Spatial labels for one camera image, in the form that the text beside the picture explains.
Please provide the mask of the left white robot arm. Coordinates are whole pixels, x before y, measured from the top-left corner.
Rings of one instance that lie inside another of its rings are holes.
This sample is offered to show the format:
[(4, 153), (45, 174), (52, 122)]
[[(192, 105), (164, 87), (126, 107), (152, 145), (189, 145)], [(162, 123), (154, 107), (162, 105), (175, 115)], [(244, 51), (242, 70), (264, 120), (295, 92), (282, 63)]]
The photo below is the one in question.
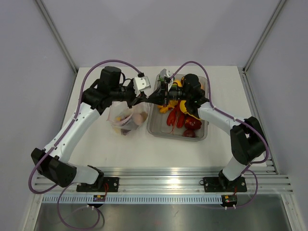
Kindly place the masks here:
[(101, 76), (88, 89), (82, 89), (76, 112), (60, 132), (43, 149), (35, 148), (31, 158), (35, 164), (28, 186), (32, 192), (32, 177), (35, 172), (48, 178), (56, 186), (66, 188), (72, 183), (83, 184), (92, 191), (104, 186), (104, 173), (93, 166), (75, 166), (70, 157), (88, 128), (113, 102), (127, 102), (129, 107), (145, 97), (144, 90), (151, 87), (144, 73), (131, 79), (127, 86), (120, 83), (122, 71), (113, 66), (102, 69)]

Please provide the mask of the clear pink zip top bag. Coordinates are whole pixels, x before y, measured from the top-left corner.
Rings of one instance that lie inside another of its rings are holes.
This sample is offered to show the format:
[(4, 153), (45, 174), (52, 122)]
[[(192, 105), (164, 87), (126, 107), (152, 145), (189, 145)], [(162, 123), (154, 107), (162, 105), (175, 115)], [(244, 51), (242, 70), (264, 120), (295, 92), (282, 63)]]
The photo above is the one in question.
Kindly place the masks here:
[(132, 108), (129, 108), (126, 102), (113, 102), (110, 107), (107, 121), (111, 124), (115, 117), (121, 117), (121, 123), (122, 125), (124, 125), (129, 120), (133, 120), (132, 115), (134, 113), (141, 114), (141, 112), (147, 112), (149, 114), (149, 111), (150, 111), (150, 106), (148, 103), (140, 103), (138, 105), (132, 106)]

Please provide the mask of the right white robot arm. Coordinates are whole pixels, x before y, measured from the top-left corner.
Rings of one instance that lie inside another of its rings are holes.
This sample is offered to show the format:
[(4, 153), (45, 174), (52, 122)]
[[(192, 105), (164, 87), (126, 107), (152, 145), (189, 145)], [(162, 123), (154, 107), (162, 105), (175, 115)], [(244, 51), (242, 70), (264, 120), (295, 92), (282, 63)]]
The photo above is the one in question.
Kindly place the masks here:
[(229, 135), (232, 158), (216, 177), (205, 177), (206, 192), (245, 192), (243, 174), (254, 160), (268, 151), (259, 121), (251, 116), (237, 118), (216, 108), (208, 78), (195, 74), (173, 75), (163, 70), (156, 77), (155, 90), (148, 98), (151, 109), (148, 127), (159, 128), (155, 136), (196, 140), (211, 123)]

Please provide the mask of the pink egg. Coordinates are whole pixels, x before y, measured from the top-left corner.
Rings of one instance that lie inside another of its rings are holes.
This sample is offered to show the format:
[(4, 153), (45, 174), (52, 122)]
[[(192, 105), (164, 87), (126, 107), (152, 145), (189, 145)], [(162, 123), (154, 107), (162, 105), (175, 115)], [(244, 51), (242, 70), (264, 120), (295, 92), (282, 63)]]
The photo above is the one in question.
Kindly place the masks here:
[(138, 113), (134, 113), (132, 115), (132, 119), (133, 119), (133, 122), (137, 125), (137, 126), (140, 126), (143, 124), (144, 120), (143, 120), (143, 117), (141, 114), (138, 114)]

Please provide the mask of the yellow bell pepper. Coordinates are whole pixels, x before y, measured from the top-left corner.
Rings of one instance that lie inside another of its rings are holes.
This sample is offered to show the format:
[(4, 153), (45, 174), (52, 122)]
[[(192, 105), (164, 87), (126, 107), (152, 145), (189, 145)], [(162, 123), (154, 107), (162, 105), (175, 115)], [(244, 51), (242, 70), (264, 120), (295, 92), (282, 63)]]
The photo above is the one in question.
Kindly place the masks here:
[(111, 123), (111, 126), (115, 131), (115, 133), (121, 134), (121, 128), (122, 128), (121, 117), (115, 117)]

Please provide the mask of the dark red grape bunch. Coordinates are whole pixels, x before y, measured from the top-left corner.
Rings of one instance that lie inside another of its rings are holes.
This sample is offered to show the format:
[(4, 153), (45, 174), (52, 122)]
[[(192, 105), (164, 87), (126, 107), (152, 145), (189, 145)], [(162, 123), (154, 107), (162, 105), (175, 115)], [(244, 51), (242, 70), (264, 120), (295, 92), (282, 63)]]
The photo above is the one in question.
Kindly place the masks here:
[(135, 124), (135, 122), (133, 120), (129, 120), (127, 123), (120, 127), (121, 135), (126, 136), (128, 133), (136, 130), (137, 128), (138, 126)]

